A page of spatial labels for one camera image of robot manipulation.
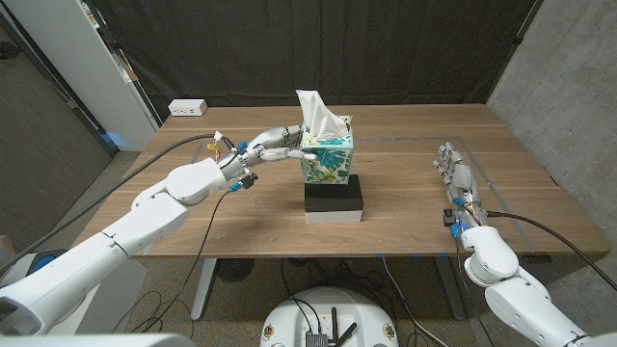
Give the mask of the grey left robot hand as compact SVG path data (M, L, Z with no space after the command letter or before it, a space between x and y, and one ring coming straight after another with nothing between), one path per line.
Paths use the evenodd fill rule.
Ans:
M301 137L302 131L299 125L268 129L249 141L246 147L237 147L226 153L221 157L218 166L226 180L230 181L243 174L248 168L264 162L286 158L315 160L316 154L296 149Z

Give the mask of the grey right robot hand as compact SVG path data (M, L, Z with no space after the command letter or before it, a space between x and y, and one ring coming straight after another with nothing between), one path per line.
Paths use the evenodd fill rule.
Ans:
M446 196L453 205L446 212L445 223L457 224L461 231L472 227L487 226L487 213L481 207L480 190L470 166L450 142L439 148L439 159L433 165L446 187Z

